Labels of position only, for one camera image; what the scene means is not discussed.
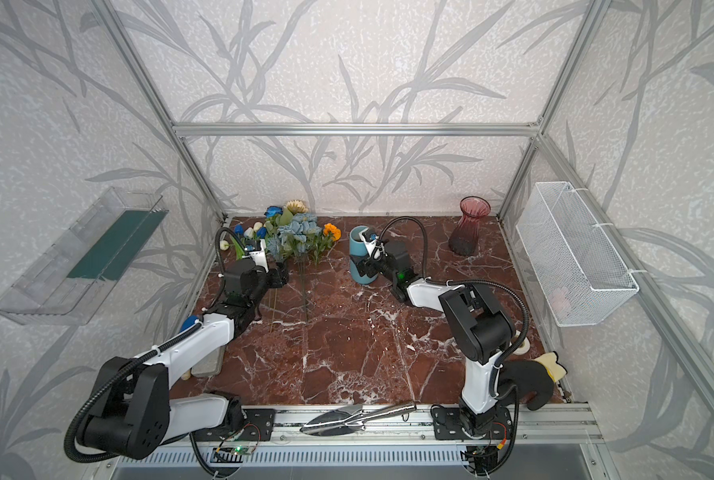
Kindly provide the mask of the light blue rose bouquet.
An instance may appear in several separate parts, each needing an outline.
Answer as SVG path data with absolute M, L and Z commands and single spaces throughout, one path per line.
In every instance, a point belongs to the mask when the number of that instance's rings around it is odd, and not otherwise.
M 282 215 L 265 221 L 267 228 L 267 247 L 277 263 L 288 264 L 290 271 L 295 270 L 300 283 L 303 313 L 309 321 L 309 295 L 307 292 L 306 265 L 310 258 L 313 237 L 321 228 L 317 218 L 310 214 L 292 215 L 286 209 Z

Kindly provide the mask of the beige sunflower stem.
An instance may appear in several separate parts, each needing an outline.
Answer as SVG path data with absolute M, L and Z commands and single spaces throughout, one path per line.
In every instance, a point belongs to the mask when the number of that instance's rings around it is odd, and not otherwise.
M 289 200 L 284 208 L 292 215 L 306 214 L 309 212 L 309 208 L 305 202 L 299 199 Z

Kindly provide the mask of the dark blue rose stem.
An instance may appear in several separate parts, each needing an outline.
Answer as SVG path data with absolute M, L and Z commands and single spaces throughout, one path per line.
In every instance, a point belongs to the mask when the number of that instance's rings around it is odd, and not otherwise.
M 284 208 L 281 206 L 269 206 L 265 212 L 265 217 L 267 219 L 274 218 L 277 215 L 282 215 L 284 213 Z

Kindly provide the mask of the orange marigold flower stem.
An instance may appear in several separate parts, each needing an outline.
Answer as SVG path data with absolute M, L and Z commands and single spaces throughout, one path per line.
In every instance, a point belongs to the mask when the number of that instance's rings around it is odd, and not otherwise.
M 318 234 L 313 237 L 310 250 L 311 258 L 318 264 L 323 256 L 329 253 L 341 239 L 341 230 L 332 223 L 325 224 Z

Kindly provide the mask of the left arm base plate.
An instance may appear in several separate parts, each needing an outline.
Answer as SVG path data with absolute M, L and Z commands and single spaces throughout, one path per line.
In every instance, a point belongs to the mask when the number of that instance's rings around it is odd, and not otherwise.
M 246 441 L 251 443 L 269 442 L 272 437 L 276 410 L 272 408 L 250 408 L 243 411 L 244 418 L 236 426 L 219 426 L 201 429 L 194 433 L 198 442 L 219 442 L 221 440 Z

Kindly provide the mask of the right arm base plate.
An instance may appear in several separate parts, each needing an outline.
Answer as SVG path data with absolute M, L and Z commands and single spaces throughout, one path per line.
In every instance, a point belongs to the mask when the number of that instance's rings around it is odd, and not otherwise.
M 476 414 L 464 407 L 430 408 L 436 440 L 492 440 L 505 443 L 513 436 L 514 421 L 508 408 L 496 405 Z

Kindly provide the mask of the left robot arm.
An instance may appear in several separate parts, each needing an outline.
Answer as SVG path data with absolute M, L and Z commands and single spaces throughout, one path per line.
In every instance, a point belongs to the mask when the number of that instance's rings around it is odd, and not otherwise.
M 232 411 L 239 402 L 229 394 L 170 395 L 185 373 L 259 319 L 269 290 L 288 282 L 284 265 L 269 265 L 266 238 L 243 236 L 238 242 L 241 258 L 218 264 L 219 293 L 191 326 L 147 352 L 114 357 L 101 367 L 88 400 L 67 428 L 63 447 L 69 460 L 141 460 L 170 440 L 239 421 Z

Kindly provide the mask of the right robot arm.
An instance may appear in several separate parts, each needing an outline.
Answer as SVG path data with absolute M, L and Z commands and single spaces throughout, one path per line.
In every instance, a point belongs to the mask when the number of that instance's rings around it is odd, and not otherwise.
M 420 229 L 423 244 L 419 270 L 414 269 L 403 242 L 384 238 L 401 222 L 412 222 Z M 461 425 L 471 437 L 484 436 L 508 398 L 520 401 L 514 382 L 507 382 L 502 391 L 499 376 L 507 359 L 527 337 L 530 315 L 525 303 L 512 289 L 496 282 L 432 280 L 428 275 L 429 235 L 415 217 L 396 217 L 379 232 L 368 226 L 357 227 L 349 234 L 349 241 L 357 246 L 350 254 L 355 277 L 373 280 L 383 276 L 399 302 L 445 315 L 457 347 L 466 357 L 459 406 Z

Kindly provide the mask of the teal cylindrical vase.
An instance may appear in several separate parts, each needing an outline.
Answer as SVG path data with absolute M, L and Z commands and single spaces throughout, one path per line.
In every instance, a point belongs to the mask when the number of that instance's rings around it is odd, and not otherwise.
M 350 275 L 355 282 L 357 282 L 358 284 L 361 284 L 361 285 L 371 284 L 377 279 L 376 275 L 374 275 L 374 276 L 362 275 L 359 272 L 359 270 L 357 268 L 357 264 L 354 261 L 355 258 L 361 259 L 362 257 L 365 257 L 368 255 L 365 241 L 361 237 L 361 234 L 364 233 L 366 230 L 368 230 L 369 232 L 372 231 L 372 229 L 368 226 L 359 225 L 359 226 L 354 227 L 349 234 L 349 255 L 350 255 L 349 270 L 350 270 Z

